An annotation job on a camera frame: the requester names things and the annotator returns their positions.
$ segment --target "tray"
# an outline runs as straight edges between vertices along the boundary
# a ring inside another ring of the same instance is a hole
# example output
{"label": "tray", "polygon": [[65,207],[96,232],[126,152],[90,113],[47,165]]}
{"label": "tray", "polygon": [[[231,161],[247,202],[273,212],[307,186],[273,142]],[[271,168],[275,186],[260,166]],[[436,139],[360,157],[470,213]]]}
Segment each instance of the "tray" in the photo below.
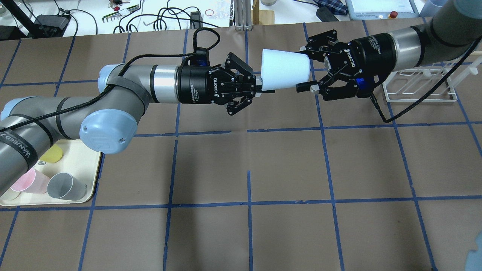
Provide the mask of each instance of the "tray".
{"label": "tray", "polygon": [[56,143],[64,152],[64,156],[57,163],[45,163],[38,161],[34,168],[48,177],[53,177],[60,172],[70,173],[79,181],[87,185],[87,192],[78,201],[68,201],[51,198],[47,193],[31,194],[22,192],[13,200],[3,200],[0,197],[0,205],[39,205],[39,204],[69,204],[84,203],[88,201],[95,187],[95,180],[99,169],[101,152],[94,151],[85,146],[81,140],[59,140]]}

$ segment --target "red object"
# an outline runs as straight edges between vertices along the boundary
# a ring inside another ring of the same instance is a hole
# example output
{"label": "red object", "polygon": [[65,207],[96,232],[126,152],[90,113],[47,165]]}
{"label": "red object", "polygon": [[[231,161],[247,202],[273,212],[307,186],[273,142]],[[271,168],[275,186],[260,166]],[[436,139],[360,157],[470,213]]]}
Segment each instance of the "red object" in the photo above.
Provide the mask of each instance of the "red object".
{"label": "red object", "polygon": [[396,11],[390,12],[390,15],[389,15],[390,18],[395,19],[397,16],[398,16],[398,12]]}

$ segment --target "light blue joint cap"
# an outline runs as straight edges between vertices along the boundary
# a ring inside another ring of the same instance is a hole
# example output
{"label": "light blue joint cap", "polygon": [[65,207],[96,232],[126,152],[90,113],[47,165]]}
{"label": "light blue joint cap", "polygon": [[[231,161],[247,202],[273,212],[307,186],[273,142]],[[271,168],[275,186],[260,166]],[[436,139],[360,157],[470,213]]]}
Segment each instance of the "light blue joint cap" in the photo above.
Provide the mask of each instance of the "light blue joint cap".
{"label": "light blue joint cap", "polygon": [[463,15],[482,19],[482,1],[480,0],[454,0],[455,8]]}
{"label": "light blue joint cap", "polygon": [[32,97],[40,97],[40,96],[28,96],[28,97],[23,97],[23,98],[17,98],[13,99],[10,102],[8,102],[5,107],[3,108],[3,111],[0,113],[0,121],[5,120],[8,116],[10,116],[10,113],[12,112],[13,108],[20,103],[21,101],[32,98]]}
{"label": "light blue joint cap", "polygon": [[479,250],[470,250],[465,262],[465,271],[480,271],[482,270],[482,231],[475,239],[475,243]]}
{"label": "light blue joint cap", "polygon": [[109,79],[109,75],[115,68],[120,65],[123,65],[123,63],[107,65],[100,69],[99,78],[97,79],[97,87],[99,88],[99,93],[102,93],[104,91],[107,86],[107,80]]}
{"label": "light blue joint cap", "polygon": [[82,122],[82,142],[95,151],[119,153],[129,145],[137,132],[137,122],[128,113],[117,109],[96,111]]}

